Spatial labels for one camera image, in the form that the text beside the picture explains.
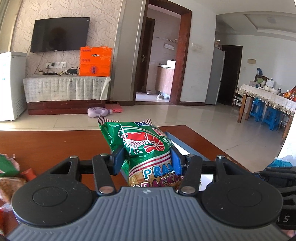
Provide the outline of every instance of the floor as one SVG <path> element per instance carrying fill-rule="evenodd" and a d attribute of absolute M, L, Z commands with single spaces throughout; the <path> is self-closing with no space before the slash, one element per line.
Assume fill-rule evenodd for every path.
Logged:
<path fill-rule="evenodd" d="M 250 117 L 237 123 L 239 109 L 216 106 L 135 105 L 109 116 L 116 121 L 150 118 L 156 126 L 187 125 L 225 151 L 250 171 L 263 170 L 280 151 L 282 130 L 270 131 Z M 15 121 L 1 121 L 0 130 L 61 131 L 99 129 L 87 115 L 37 115 L 23 113 Z"/>
<path fill-rule="evenodd" d="M 146 93 L 136 93 L 136 101 L 147 101 L 147 102 L 170 102 L 169 99 L 157 99 L 157 94 L 147 95 Z"/>

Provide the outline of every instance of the white tablecloth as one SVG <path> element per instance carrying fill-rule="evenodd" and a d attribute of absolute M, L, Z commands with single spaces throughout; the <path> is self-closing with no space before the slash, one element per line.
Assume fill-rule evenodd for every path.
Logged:
<path fill-rule="evenodd" d="M 243 84 L 239 89 L 239 94 L 258 98 L 266 104 L 291 116 L 294 115 L 296 110 L 296 102 L 253 86 Z"/>
<path fill-rule="evenodd" d="M 26 101 L 106 100 L 109 77 L 38 75 L 24 79 Z"/>

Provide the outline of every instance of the gray refrigerator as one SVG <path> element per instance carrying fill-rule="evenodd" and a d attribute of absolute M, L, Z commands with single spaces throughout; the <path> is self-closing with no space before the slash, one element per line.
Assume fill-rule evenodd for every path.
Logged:
<path fill-rule="evenodd" d="M 214 48 L 211 75 L 209 80 L 209 86 L 207 88 L 207 97 L 205 99 L 206 104 L 214 105 L 217 103 L 223 74 L 224 58 L 225 51 Z"/>

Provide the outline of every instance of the dark door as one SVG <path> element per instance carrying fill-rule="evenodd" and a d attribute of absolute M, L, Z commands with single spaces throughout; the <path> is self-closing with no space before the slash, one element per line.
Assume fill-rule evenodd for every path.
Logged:
<path fill-rule="evenodd" d="M 242 61 L 242 46 L 221 46 L 222 50 L 225 51 L 225 60 L 218 102 L 225 105 L 232 105 L 237 82 L 239 80 L 239 71 Z"/>
<path fill-rule="evenodd" d="M 146 92 L 147 77 L 149 70 L 151 46 L 153 40 L 155 19 L 146 18 L 144 39 L 141 51 L 139 74 L 137 76 L 137 92 Z"/>

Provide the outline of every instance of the lace tablecloth trim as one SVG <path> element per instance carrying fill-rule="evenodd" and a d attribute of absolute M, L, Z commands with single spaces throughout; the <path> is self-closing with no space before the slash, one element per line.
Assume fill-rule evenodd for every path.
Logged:
<path fill-rule="evenodd" d="M 266 98 L 264 98 L 264 97 L 262 97 L 262 96 L 260 96 L 260 95 L 254 94 L 253 92 L 246 91 L 246 90 L 239 90 L 238 93 L 239 93 L 240 95 L 242 95 L 242 96 L 243 96 L 243 95 L 247 95 L 247 96 L 250 96 L 250 97 L 257 98 L 257 99 L 259 99 L 259 100 L 261 100 L 261 101 L 264 101 L 267 105 L 270 105 L 270 106 L 272 106 L 273 108 L 280 110 L 280 111 L 283 112 L 283 113 L 287 113 L 288 115 L 291 115 L 291 116 L 294 115 L 294 112 L 292 112 L 291 110 L 289 110 L 289 109 L 286 108 L 285 106 L 282 106 L 282 105 L 280 105 L 280 104 L 277 104 L 277 103 L 275 103 L 275 102 L 273 102 L 273 101 L 271 101 L 271 100 L 269 100 L 269 99 L 266 99 Z"/>

